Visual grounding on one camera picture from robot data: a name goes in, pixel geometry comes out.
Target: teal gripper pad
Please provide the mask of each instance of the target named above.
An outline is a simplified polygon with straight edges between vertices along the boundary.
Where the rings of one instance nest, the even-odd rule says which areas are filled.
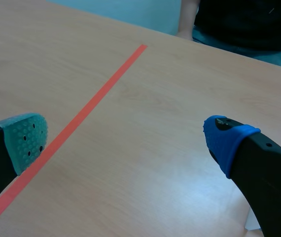
[[[21,175],[44,150],[46,120],[40,114],[27,113],[1,120],[0,127],[14,170]]]

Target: table surface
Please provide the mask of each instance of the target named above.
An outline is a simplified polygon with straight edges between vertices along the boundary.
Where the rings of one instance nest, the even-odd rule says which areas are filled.
[[[0,120],[35,111],[50,143],[148,48],[0,216],[0,237],[257,237],[210,157],[226,115],[281,145],[281,67],[43,0],[0,0]]]

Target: black shirt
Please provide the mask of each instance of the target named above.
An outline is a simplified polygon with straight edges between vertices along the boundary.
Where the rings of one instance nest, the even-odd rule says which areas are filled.
[[[195,25],[225,43],[281,51],[281,0],[201,0]]]

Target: red tape line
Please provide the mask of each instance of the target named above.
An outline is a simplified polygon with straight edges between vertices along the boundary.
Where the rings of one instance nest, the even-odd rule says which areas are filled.
[[[141,45],[136,51],[125,61],[125,63],[110,77],[110,79],[100,88],[100,90],[91,98],[91,100],[81,109],[81,111],[70,121],[69,124],[57,135],[57,137],[43,150],[42,154],[34,161],[34,163],[23,172],[16,181],[4,192],[0,197],[0,215],[13,202],[18,194],[27,186],[27,184],[36,176],[48,160],[57,152],[69,136],[77,129],[77,127],[85,120],[85,118],[93,111],[111,88],[119,81],[129,67],[138,59],[138,57],[147,48]]]

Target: dotted grip texture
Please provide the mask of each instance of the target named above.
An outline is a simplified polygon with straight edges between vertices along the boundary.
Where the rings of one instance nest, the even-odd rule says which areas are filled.
[[[216,126],[216,118],[225,118],[225,116],[209,117],[204,121],[203,132],[208,149],[215,155],[220,169],[230,179],[231,166],[240,143],[246,137],[261,132],[261,130],[244,124],[222,131]]]
[[[44,150],[47,123],[37,113],[21,114],[0,121],[4,142],[17,175],[20,175]]]

